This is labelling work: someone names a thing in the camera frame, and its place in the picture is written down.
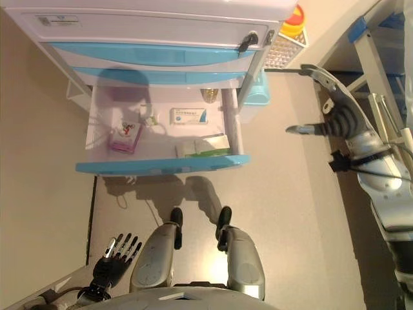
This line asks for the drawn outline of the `right robot hand black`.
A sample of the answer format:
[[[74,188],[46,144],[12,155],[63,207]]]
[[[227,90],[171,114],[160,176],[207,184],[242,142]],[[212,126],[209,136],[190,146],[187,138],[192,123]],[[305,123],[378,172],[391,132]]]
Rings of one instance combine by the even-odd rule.
[[[355,158],[364,158],[389,149],[342,82],[316,65],[302,64],[299,74],[318,82],[328,93],[333,107],[324,122],[293,125],[286,128],[287,133],[342,138]]]

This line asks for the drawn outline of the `left robot hand black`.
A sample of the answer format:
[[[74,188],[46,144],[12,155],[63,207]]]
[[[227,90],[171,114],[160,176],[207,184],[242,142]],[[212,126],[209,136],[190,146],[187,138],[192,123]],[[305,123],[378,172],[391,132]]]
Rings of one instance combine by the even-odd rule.
[[[95,264],[91,285],[100,289],[115,287],[132,265],[141,246],[139,237],[132,236],[131,233],[111,238],[102,257]]]

